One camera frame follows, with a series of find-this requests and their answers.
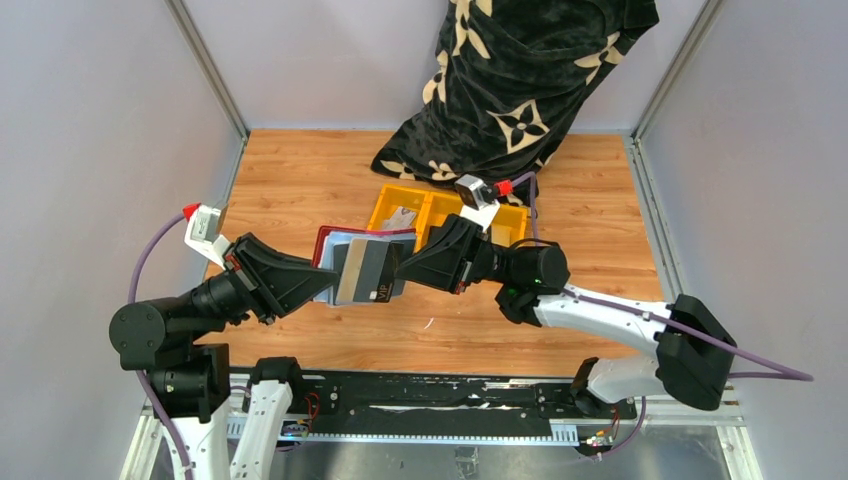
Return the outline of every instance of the black fabric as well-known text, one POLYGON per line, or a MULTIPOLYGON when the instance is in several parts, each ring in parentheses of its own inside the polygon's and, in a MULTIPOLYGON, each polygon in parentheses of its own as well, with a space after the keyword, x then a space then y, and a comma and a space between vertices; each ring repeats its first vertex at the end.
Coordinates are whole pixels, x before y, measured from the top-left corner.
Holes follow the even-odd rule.
MULTIPOLYGON (((450 0, 424 108, 371 169, 442 187, 539 171, 575 116, 659 18, 653 0, 450 0)), ((510 203, 528 200, 527 185, 510 203)))

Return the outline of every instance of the wood grain surface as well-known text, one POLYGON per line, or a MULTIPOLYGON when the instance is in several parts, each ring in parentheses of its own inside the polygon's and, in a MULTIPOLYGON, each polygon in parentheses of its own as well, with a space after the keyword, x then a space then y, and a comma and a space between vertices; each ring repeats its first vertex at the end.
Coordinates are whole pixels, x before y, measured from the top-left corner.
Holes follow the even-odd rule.
MULTIPOLYGON (((369 170, 389 136, 254 131, 223 233, 234 240, 253 232, 280 251, 311 258, 319 226, 366 226, 384 183, 431 188, 369 170)), ((539 182, 540 236, 562 245, 572 283, 662 299, 619 137, 567 137, 539 182)), ((497 289, 484 283, 456 296, 408 284, 389 304, 309 303, 271 327, 251 320, 204 342, 228 342, 234 365, 295 356, 311 368, 515 375, 571 376, 587 357, 633 353, 579 331, 514 325, 498 312, 497 289)))

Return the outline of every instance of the yellow tray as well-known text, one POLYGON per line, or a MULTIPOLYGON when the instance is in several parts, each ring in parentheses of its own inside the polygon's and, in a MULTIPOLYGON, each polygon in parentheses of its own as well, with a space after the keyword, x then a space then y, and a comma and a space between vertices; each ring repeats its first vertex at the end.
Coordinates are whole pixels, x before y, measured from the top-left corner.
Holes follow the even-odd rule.
MULTIPOLYGON (((432 227, 439 227, 451 213, 459 214, 462 200, 455 193, 432 192, 417 188, 383 185, 377 206, 368 222, 368 230, 380 230, 384 220, 388 220, 398 207, 408 208, 416 212, 415 250, 418 251, 427 244, 432 227)), ((529 210, 524 207, 501 205, 495 220, 492 222, 492 242, 508 247, 524 238, 527 229, 529 210)))

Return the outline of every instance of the patterned cloth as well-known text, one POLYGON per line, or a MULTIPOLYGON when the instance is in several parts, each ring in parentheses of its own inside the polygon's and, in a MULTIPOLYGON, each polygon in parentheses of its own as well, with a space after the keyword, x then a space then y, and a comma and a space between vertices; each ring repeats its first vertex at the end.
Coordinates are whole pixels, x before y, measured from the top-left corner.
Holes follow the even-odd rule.
MULTIPOLYGON (((583 102, 659 18, 653 0, 450 0, 424 108, 371 169, 451 188, 539 171, 583 102)), ((527 202, 527 185, 512 204, 527 202)))

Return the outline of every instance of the stack of cards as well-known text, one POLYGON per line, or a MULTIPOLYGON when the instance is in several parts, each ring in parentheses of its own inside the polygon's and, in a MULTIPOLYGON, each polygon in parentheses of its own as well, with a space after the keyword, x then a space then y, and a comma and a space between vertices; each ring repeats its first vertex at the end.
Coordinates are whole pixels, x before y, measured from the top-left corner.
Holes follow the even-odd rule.
POLYGON ((335 270, 339 284, 315 297, 329 305, 386 303, 403 292, 395 280, 398 265, 412 255, 415 230, 370 232, 321 227, 312 264, 335 270))

